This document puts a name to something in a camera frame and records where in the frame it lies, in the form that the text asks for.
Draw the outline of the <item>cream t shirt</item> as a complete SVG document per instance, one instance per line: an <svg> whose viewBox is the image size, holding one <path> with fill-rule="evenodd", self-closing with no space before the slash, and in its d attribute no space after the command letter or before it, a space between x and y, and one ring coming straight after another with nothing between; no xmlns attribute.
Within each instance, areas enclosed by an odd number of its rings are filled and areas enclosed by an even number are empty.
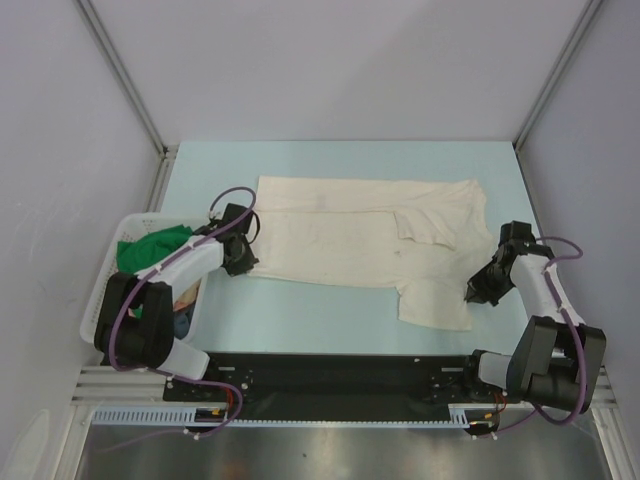
<svg viewBox="0 0 640 480"><path fill-rule="evenodd" d="M491 257L477 180L420 182L262 176L253 275L393 288L398 318L468 331L466 285Z"/></svg>

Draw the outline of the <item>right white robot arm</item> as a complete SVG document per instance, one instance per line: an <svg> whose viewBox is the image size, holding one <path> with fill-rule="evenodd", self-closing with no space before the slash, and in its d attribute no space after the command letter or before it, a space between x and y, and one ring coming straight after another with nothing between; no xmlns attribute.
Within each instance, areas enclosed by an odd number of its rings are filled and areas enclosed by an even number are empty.
<svg viewBox="0 0 640 480"><path fill-rule="evenodd" d="M469 399L484 401L501 388L538 412L545 407L565 411L565 418L549 419L555 424L568 423L589 408L607 340L571 305L558 262L546 246L519 251L504 245L468 280L467 302L496 306L515 290L528 316L512 354L474 351L471 370L461 376Z"/></svg>

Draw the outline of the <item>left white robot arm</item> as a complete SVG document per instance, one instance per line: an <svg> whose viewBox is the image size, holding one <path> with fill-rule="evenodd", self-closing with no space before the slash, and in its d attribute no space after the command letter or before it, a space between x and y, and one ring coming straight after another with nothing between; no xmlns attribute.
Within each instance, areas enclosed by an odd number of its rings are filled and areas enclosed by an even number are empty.
<svg viewBox="0 0 640 480"><path fill-rule="evenodd" d="M241 233L218 238L191 237L161 262L134 274L112 275L103 296L94 346L116 370L147 368L186 379L197 398L214 397L221 376L209 368L209 356L174 333L174 304L209 273L248 273L258 263L251 242Z"/></svg>

